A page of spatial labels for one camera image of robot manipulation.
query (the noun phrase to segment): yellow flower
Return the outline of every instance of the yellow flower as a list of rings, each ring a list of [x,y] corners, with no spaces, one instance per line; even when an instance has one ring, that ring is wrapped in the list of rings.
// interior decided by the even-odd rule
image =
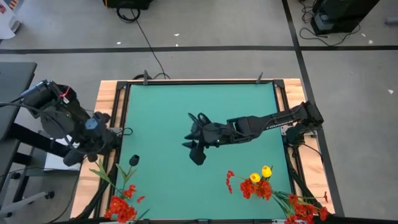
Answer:
[[[272,170],[269,168],[269,166],[263,166],[262,167],[262,176],[267,178],[272,175]]]
[[[260,177],[260,175],[258,173],[252,173],[250,175],[250,180],[253,183],[257,183],[257,182],[259,182],[261,180],[261,177]]]

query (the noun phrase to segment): cable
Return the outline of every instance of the cable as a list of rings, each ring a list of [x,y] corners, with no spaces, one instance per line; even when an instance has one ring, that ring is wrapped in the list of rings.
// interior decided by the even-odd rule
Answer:
[[[11,100],[10,103],[15,103],[15,102],[17,102],[17,101],[19,101],[21,99],[22,99],[22,97],[20,96],[20,97],[14,99],[14,100]]]
[[[130,133],[130,134],[125,134],[125,133],[124,133],[125,130],[130,130],[131,133]],[[130,136],[130,135],[132,135],[133,131],[132,131],[131,128],[123,128],[123,130],[121,130],[120,132],[118,132],[118,133],[116,133],[116,134],[120,134],[120,133],[122,133],[123,136]]]
[[[316,150],[316,149],[314,149],[313,147],[311,147],[311,146],[309,146],[309,145],[307,145],[307,144],[303,144],[303,146],[307,146],[309,149],[312,149],[312,150],[314,150],[315,152],[317,152],[318,154],[319,154],[319,156],[321,157],[321,160],[323,160],[323,158],[322,158],[322,154],[318,151],[318,150]]]
[[[312,9],[312,8],[315,6],[315,4],[317,3],[317,1],[318,1],[318,0],[315,0],[315,1],[313,2],[312,6],[306,6],[306,5],[303,3],[303,0],[299,0],[299,1],[298,1],[298,2],[303,6],[303,8],[301,9],[301,11],[303,12],[303,16],[301,17],[301,20],[303,20],[304,23],[307,24],[307,23],[309,23],[309,22],[313,19],[314,14],[312,14],[312,12],[310,12],[310,11],[307,11],[307,9]],[[306,18],[305,18],[305,15],[306,15],[306,14],[311,15],[311,17],[308,18],[308,19],[306,19]],[[356,34],[357,32],[359,32],[359,31],[361,30],[361,26],[359,25],[359,22],[358,22],[358,27],[359,27],[359,29],[358,29],[357,31],[350,32],[349,34],[346,34],[343,38],[341,38],[341,37],[339,36],[339,38],[340,38],[341,41],[338,42],[337,44],[332,44],[332,45],[326,43],[324,40],[321,39],[321,38],[325,38],[325,39],[326,39],[326,38],[328,38],[327,36],[316,35],[315,33],[313,33],[310,29],[308,29],[308,28],[306,28],[306,27],[303,27],[303,28],[300,29],[299,35],[300,35],[301,38],[303,38],[303,39],[305,39],[305,40],[319,40],[319,41],[323,42],[323,43],[324,43],[326,46],[328,46],[328,47],[334,47],[334,46],[337,46],[337,45],[343,43],[344,40],[346,40],[347,38],[351,37],[351,34]],[[315,37],[303,37],[303,35],[302,35],[302,31],[303,31],[303,30],[309,31],[309,33],[311,33],[311,34],[314,35]]]
[[[332,44],[332,45],[326,43],[324,40],[321,39],[321,38],[327,38],[327,37],[316,35],[315,33],[313,33],[312,31],[310,31],[310,30],[309,30],[308,28],[306,28],[306,27],[303,27],[303,28],[300,29],[299,35],[300,35],[301,38],[303,38],[303,39],[305,39],[305,40],[319,40],[319,41],[323,42],[325,45],[327,45],[328,47],[334,47],[334,46],[336,46],[336,45],[339,45],[339,44],[343,43],[344,40],[347,38],[347,36],[349,36],[349,35],[351,35],[351,34],[356,34],[357,32],[359,32],[359,31],[361,30],[361,26],[360,26],[359,23],[358,23],[358,27],[359,27],[359,29],[358,29],[357,31],[350,32],[349,34],[346,34],[346,35],[344,36],[344,38],[343,38],[340,42],[338,42],[338,43],[336,43],[336,44]],[[308,37],[303,37],[303,35],[302,35],[302,31],[303,31],[303,30],[309,31],[309,32],[310,32],[312,35],[314,35],[315,37],[309,37],[309,38],[308,38]]]
[[[75,195],[74,193],[75,193],[75,190],[76,190],[76,187],[77,187],[77,183],[78,183],[78,181],[79,181],[80,172],[81,172],[81,169],[80,169],[80,171],[79,171],[79,174],[78,174],[77,177],[76,177],[75,185],[73,186],[72,193],[71,193],[71,196],[70,196],[68,205],[65,207],[65,209],[63,210],[63,212],[62,212],[59,216],[57,216],[56,218],[54,218],[53,220],[51,220],[51,221],[49,221],[49,222],[47,222],[47,223],[45,223],[45,224],[49,224],[49,223],[53,223],[53,222],[57,221],[59,218],[61,218],[61,216],[62,216],[63,214],[65,214],[65,212],[67,212],[67,210],[68,210],[70,204],[72,203],[73,196]]]
[[[309,23],[309,22],[311,22],[311,19],[314,17],[314,15],[312,14],[311,11],[307,11],[307,9],[312,9],[312,8],[314,7],[314,5],[317,3],[317,0],[315,0],[315,1],[313,2],[312,6],[306,6],[306,5],[303,3],[303,0],[299,0],[298,2],[299,2],[301,5],[303,5],[303,8],[301,9],[301,11],[302,11],[304,14],[303,14],[303,16],[301,17],[301,20],[303,20],[304,23]],[[306,19],[306,18],[305,18],[305,15],[306,15],[306,14],[311,15],[311,18]]]
[[[136,15],[135,15],[134,12],[132,11],[132,9],[130,9],[130,11],[131,11],[132,15],[135,17]],[[157,75],[154,77],[154,79],[156,79],[156,77],[158,77],[159,75],[163,75],[163,76],[164,76],[164,79],[166,79],[166,77],[169,78],[169,79],[171,79],[171,78],[169,77],[169,75],[166,74],[166,73],[164,72],[163,66],[162,66],[162,64],[160,63],[159,59],[156,57],[156,54],[155,54],[155,52],[154,52],[154,49],[152,49],[152,46],[150,45],[149,40],[148,40],[147,36],[145,35],[145,32],[142,30],[142,27],[141,27],[141,25],[139,24],[138,20],[136,20],[136,22],[137,22],[137,25],[138,25],[139,29],[141,30],[143,36],[145,37],[145,40],[146,40],[147,43],[148,43],[148,46],[149,46],[149,48],[150,48],[150,51],[151,51],[152,54],[154,55],[154,57],[155,57],[157,63],[158,63],[159,66],[160,66],[160,69],[162,69],[162,72],[159,73],[159,74],[157,74]]]

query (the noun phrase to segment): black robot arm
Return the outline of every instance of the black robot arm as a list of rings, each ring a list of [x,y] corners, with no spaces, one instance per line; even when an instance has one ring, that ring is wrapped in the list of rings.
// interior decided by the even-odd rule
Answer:
[[[67,166],[81,162],[85,155],[94,162],[97,154],[121,145],[121,137],[106,127],[110,115],[95,112],[90,117],[70,86],[43,80],[21,94],[21,103],[35,109],[29,111],[34,118],[40,118],[47,134],[69,142],[70,151],[63,160]],[[72,147],[74,142],[79,144],[77,148]]]
[[[248,142],[258,138],[263,131],[295,122],[297,124],[287,130],[287,140],[296,143],[301,141],[304,133],[317,130],[323,123],[317,106],[309,101],[263,117],[243,116],[229,119],[226,124],[212,123],[203,113],[197,118],[192,114],[188,115],[193,120],[193,125],[191,133],[185,139],[191,141],[183,145],[191,149],[190,157],[197,165],[202,165],[206,159],[204,148]]]

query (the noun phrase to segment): green table surface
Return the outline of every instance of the green table surface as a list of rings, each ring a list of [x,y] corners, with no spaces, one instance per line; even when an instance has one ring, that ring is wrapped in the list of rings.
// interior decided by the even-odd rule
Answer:
[[[129,168],[137,154],[139,164],[128,184],[137,185],[131,204],[148,219],[279,219],[285,218],[270,199],[243,198],[238,178],[232,178],[233,194],[225,184],[226,173],[249,177],[263,165],[274,166],[273,190],[291,192],[280,129],[264,132],[244,144],[211,147],[206,161],[197,166],[182,146],[194,115],[205,113],[212,122],[225,123],[240,116],[264,116],[277,112],[274,91],[268,84],[133,85],[127,107],[126,128],[119,163]],[[123,187],[118,174],[117,188]],[[145,199],[137,205],[138,196]]]

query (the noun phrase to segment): concrete floor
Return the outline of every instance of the concrete floor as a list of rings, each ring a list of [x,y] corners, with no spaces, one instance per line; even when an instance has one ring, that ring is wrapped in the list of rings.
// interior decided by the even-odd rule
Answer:
[[[288,0],[296,31],[302,6]],[[398,45],[398,26],[384,25],[397,13],[398,2],[382,0],[361,23],[362,30],[343,45]],[[25,1],[24,22],[17,36],[1,49],[79,49],[147,47],[137,24],[125,24],[114,9],[98,0]],[[157,0],[139,22],[154,47],[271,45],[293,46],[281,1]],[[331,43],[342,35],[332,34]],[[322,46],[298,38],[300,45]],[[172,78],[301,78],[294,51],[157,52]],[[308,76],[325,119],[325,136],[341,201],[347,217],[398,220],[398,159],[395,111],[398,109],[398,51],[306,51]],[[144,69],[160,72],[151,53],[0,54],[0,61],[37,62],[33,83],[52,79],[71,85],[81,104],[95,105],[101,80],[130,79]],[[21,110],[17,122],[36,131],[40,123]],[[22,152],[29,148],[22,147]],[[41,200],[8,218],[8,223],[43,223],[60,214],[70,197],[74,177],[36,178],[32,188],[54,189],[53,200]],[[68,214],[60,220],[66,220]]]

